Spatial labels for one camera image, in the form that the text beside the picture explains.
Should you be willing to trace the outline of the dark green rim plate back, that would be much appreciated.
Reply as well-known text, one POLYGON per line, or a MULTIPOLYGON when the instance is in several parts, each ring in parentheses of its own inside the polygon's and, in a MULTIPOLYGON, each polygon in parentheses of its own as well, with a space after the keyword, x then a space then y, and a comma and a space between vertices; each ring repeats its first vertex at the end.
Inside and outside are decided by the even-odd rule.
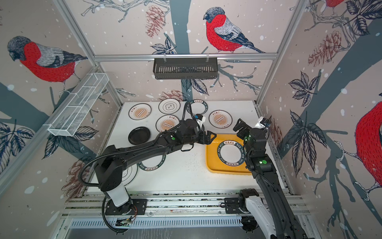
POLYGON ((199 99, 191 100, 190 103, 187 105, 187 112, 195 114, 205 114, 208 111, 209 107, 208 104, 199 99))

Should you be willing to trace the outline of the white plate grey emblem front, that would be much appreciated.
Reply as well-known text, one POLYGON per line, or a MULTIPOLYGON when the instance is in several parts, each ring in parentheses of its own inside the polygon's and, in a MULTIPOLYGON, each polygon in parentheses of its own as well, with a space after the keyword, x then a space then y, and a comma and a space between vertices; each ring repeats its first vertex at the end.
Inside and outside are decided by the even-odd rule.
POLYGON ((130 184, 138 173, 138 166, 137 164, 132 165, 131 167, 128 167, 127 169, 123 170, 122 172, 122 184, 124 186, 130 184))

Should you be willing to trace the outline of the yellow plastic bin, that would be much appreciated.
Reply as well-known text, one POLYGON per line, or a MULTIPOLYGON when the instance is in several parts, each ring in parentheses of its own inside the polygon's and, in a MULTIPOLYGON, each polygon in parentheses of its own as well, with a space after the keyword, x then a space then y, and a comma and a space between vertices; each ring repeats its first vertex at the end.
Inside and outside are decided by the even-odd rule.
POLYGON ((206 146, 206 166, 212 173, 232 174, 232 175, 251 175, 244 162, 241 166, 230 167, 223 164, 217 156, 219 144, 225 140, 233 140, 243 146, 243 140, 235 134, 218 134, 215 140, 206 146))

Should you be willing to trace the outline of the white mesh wall shelf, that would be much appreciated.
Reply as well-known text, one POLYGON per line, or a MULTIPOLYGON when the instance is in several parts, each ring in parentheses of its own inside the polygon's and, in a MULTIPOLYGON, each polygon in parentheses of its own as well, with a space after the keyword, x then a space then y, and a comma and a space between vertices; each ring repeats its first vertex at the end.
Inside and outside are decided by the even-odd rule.
POLYGON ((87 74, 79 89, 69 95, 69 102, 50 124, 48 131, 54 136, 74 136, 108 82, 105 73, 87 74))

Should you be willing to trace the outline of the white plate grey emblem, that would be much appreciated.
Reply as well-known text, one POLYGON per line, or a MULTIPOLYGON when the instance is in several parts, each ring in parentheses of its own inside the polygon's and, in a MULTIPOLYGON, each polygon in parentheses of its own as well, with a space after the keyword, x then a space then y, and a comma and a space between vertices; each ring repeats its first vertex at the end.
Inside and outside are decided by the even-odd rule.
POLYGON ((161 113, 171 115, 176 113, 181 108, 181 103, 176 99, 162 100, 158 106, 161 113))
POLYGON ((138 173, 138 166, 137 164, 132 165, 131 167, 128 167, 127 169, 123 170, 122 172, 122 184, 124 186, 130 184, 138 173))

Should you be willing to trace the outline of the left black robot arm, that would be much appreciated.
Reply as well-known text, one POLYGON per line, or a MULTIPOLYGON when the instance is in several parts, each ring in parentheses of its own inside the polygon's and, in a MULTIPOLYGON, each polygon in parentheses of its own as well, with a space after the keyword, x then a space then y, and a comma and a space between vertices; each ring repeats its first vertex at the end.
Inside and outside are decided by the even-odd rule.
POLYGON ((205 131, 200 120, 182 120, 147 143, 126 148, 116 148, 114 145, 107 147, 103 155, 85 164, 78 174, 78 181, 87 187, 98 187, 114 206, 112 210, 117 215, 126 215, 136 207, 122 183, 122 173, 125 169, 152 157, 168 155, 179 150, 183 152, 182 148, 186 144, 210 145, 216 137, 217 134, 205 131), (92 165, 95 166, 97 184, 83 179, 83 173, 92 165))

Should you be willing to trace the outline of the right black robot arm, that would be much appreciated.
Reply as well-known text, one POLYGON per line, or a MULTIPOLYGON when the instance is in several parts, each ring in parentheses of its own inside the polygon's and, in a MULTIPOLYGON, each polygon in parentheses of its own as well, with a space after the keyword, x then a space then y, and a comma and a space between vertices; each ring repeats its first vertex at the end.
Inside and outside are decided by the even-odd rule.
POLYGON ((239 207, 249 212, 267 239, 307 239, 305 232, 282 191, 277 170, 266 154, 266 119, 262 118, 255 127, 239 119, 233 130, 243 140, 244 161, 247 169, 265 197, 265 202, 254 189, 241 190, 239 207))

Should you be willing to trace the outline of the orange sunburst plate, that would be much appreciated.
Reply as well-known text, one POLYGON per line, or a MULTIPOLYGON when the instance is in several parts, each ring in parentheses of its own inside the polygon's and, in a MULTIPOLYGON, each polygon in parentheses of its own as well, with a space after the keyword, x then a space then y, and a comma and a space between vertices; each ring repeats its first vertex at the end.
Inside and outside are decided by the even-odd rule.
POLYGON ((146 103, 141 103, 133 106, 129 112, 128 115, 132 120, 143 120, 150 116, 152 112, 152 108, 150 105, 146 103))
POLYGON ((209 122, 215 128, 228 128, 233 122, 232 116, 224 110, 215 110, 209 115, 209 122))
POLYGON ((164 115, 156 121, 156 129, 158 132, 168 131, 180 123, 175 115, 164 115))

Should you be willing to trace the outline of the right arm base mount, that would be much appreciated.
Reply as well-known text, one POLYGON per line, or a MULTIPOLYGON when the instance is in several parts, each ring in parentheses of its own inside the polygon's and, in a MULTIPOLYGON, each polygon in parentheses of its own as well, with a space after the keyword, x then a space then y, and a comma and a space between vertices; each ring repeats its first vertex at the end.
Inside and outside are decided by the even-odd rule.
POLYGON ((241 197, 224 198, 224 202, 220 204, 225 209, 226 214, 248 214, 249 211, 245 206, 245 200, 241 197))

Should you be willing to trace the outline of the white plate grey emblem back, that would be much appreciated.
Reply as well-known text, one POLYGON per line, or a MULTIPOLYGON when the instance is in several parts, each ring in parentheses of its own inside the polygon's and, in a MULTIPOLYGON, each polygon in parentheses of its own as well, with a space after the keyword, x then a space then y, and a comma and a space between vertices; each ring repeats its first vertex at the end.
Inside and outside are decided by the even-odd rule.
POLYGON ((158 106, 161 113, 171 115, 176 113, 181 108, 181 103, 176 99, 162 100, 158 106))

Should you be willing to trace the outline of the green lettered rim plate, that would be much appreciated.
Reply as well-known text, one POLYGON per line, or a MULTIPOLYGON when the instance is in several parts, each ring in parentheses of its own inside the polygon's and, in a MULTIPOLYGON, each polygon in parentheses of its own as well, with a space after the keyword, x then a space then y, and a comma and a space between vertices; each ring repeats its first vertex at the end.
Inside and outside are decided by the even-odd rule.
POLYGON ((137 165, 141 170, 144 171, 154 171, 160 168, 166 160, 166 155, 155 156, 139 162, 137 165))
POLYGON ((233 140, 221 142, 217 148, 219 160, 230 167, 241 166, 244 163, 244 149, 241 144, 233 140))

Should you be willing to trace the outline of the small black plate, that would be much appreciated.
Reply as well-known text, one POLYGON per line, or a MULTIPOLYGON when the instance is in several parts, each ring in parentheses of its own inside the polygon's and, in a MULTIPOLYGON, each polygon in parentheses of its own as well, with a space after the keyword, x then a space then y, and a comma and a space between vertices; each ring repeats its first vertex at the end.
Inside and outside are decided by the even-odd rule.
POLYGON ((149 141, 151 131, 149 128, 140 126, 134 128, 128 135, 128 141, 132 145, 140 145, 149 141))

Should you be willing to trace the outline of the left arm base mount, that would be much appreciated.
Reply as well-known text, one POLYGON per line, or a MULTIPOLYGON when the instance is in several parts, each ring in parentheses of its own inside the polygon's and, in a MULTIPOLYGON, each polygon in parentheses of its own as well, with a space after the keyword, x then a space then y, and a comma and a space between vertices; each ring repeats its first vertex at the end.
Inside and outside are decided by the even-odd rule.
POLYGON ((106 204, 105 214, 107 216, 144 215, 147 208, 147 199, 130 199, 127 203, 120 207, 116 207, 112 200, 106 204))

